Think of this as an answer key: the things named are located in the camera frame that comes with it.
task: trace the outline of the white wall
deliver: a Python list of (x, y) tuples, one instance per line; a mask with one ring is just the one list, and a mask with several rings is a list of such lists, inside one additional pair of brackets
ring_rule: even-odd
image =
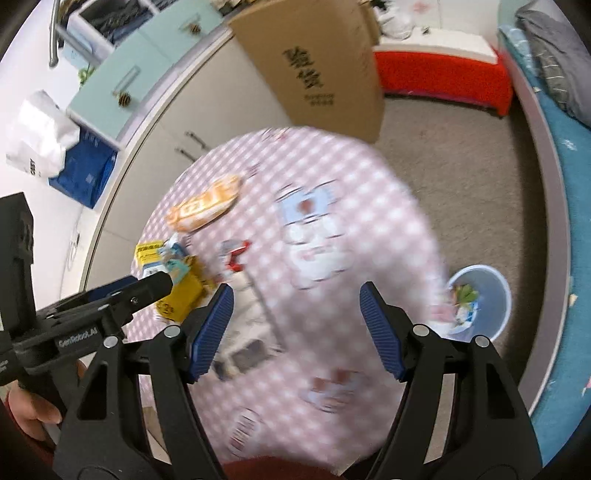
[(418, 25), (481, 35), (496, 47), (499, 0), (398, 0), (409, 6)]
[(4, 161), (6, 128), (27, 95), (45, 90), (65, 108), (78, 90), (74, 67), (66, 61), (54, 70), (47, 65), (51, 4), (41, 0), (0, 61), (0, 196), (24, 192), (33, 213), (33, 287), (38, 308), (59, 299), (70, 236), (83, 208)]

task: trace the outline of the round table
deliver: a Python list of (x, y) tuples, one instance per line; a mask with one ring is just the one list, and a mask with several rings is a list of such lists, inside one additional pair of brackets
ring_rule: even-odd
[[(140, 242), (169, 238), (169, 209), (228, 174), (242, 177), (238, 201), (184, 240), (214, 273), (223, 241), (252, 242), (229, 284), (254, 302), (270, 339), (251, 331), (232, 365), (218, 362), (192, 385), (197, 412), (222, 463), (274, 455), (340, 473), (380, 447), (404, 389), (382, 366), (359, 288), (371, 280), (413, 322), (433, 320), (446, 298), (437, 241), (409, 188), (370, 145), (287, 128), (235, 138), (200, 158), (158, 204)], [(164, 326), (149, 307), (128, 325), (128, 339)], [(153, 405), (148, 377), (141, 386)]]

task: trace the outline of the cardboard box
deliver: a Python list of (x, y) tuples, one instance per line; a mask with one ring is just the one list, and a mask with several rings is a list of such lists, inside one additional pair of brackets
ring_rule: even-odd
[(378, 139), (384, 94), (357, 0), (264, 0), (229, 25), (295, 125)]

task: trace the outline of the white plastic bag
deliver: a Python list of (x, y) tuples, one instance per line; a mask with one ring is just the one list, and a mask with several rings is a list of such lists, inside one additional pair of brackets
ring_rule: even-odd
[(43, 90), (23, 101), (8, 127), (7, 163), (30, 175), (52, 178), (64, 169), (66, 151), (80, 139), (80, 127)]
[(415, 26), (413, 12), (407, 2), (387, 0), (387, 10), (380, 12), (378, 23), (385, 36), (393, 40), (405, 40), (413, 33)]

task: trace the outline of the gray carpet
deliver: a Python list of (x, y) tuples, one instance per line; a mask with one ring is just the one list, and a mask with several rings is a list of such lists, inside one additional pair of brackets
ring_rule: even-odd
[[(512, 314), (495, 346), (518, 381), (540, 316), (546, 260), (543, 188), (521, 106), (498, 118), (454, 103), (388, 98), (376, 147), (428, 214), (450, 275), (483, 263), (509, 282)], [(430, 459), (443, 448), (452, 391), (446, 378)]]

